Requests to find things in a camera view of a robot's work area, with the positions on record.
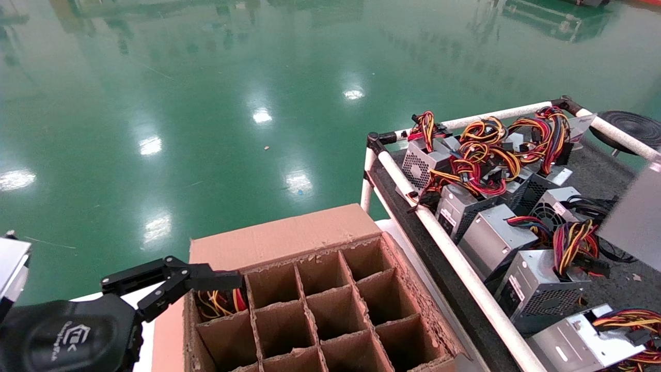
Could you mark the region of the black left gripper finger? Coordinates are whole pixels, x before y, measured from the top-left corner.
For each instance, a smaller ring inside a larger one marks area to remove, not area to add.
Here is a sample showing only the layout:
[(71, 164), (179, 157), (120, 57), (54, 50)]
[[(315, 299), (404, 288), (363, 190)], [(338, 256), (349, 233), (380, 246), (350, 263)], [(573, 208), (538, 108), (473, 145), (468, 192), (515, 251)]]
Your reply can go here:
[(155, 320), (191, 290), (241, 289), (244, 280), (238, 271), (214, 271), (208, 263), (184, 263), (167, 256), (102, 278), (101, 290), (122, 297), (155, 284), (159, 286), (138, 302), (137, 313), (144, 322)]

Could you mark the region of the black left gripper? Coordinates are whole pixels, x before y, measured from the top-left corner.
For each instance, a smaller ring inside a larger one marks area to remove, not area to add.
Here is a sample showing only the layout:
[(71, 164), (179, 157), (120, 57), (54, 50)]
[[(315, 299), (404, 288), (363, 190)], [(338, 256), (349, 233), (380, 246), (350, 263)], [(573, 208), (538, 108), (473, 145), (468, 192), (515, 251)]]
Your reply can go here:
[(131, 371), (142, 319), (116, 295), (15, 306), (2, 322), (2, 371)]

